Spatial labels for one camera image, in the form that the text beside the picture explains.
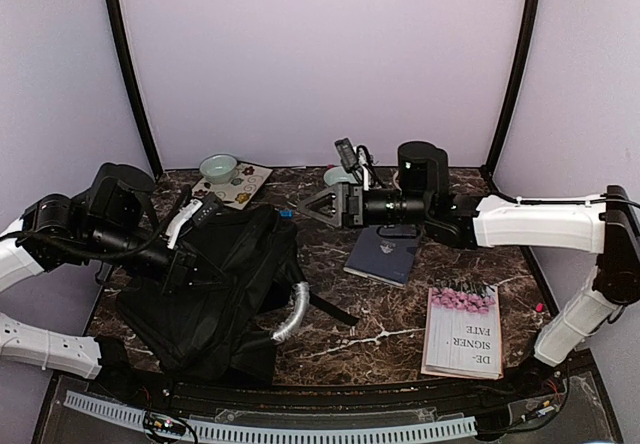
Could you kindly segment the black student backpack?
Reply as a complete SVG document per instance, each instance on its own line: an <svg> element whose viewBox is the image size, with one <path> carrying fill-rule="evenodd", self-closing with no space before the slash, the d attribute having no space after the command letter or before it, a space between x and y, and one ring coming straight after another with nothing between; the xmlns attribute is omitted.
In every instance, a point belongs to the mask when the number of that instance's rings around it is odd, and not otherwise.
<svg viewBox="0 0 640 444"><path fill-rule="evenodd" d="M271 205L215 216L176 247L215 263L228 277L226 287L193 289L191 280L163 295L162 282L134 277L116 308L165 374L268 386L279 342L255 318L287 306L305 282L296 236L295 223Z"/></svg>

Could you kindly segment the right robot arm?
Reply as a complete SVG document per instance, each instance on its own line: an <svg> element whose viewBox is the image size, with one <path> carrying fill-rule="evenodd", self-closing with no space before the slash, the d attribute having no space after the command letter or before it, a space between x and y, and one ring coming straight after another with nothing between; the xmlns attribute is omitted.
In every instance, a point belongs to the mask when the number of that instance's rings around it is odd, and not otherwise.
<svg viewBox="0 0 640 444"><path fill-rule="evenodd" d="M586 283L540 331L527 362L511 374L517 396L534 396L547 384L549 369L615 312L638 302L638 206L622 187L562 199L458 195L450 189L447 153L431 143L409 141L397 149L397 187L382 188L370 184L376 174L366 150L348 139L335 147L356 183L338 182L297 206L327 225L417 224L428 238L451 248L551 247L595 255Z"/></svg>

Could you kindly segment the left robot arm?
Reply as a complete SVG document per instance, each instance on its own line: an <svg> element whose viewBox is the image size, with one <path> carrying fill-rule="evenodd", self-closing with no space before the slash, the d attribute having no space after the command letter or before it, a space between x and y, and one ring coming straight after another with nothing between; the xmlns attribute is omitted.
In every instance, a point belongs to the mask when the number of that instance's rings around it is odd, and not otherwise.
<svg viewBox="0 0 640 444"><path fill-rule="evenodd" d="M226 283L223 271L186 241L212 211L185 188L159 219L151 202L155 188L139 168L104 163L82 193L40 199L1 234L1 288L92 260L149 278L164 295ZM103 385L120 400L141 391L140 376L127 367L126 351L115 339L60 334L2 315L1 356L88 380L102 374Z"/></svg>

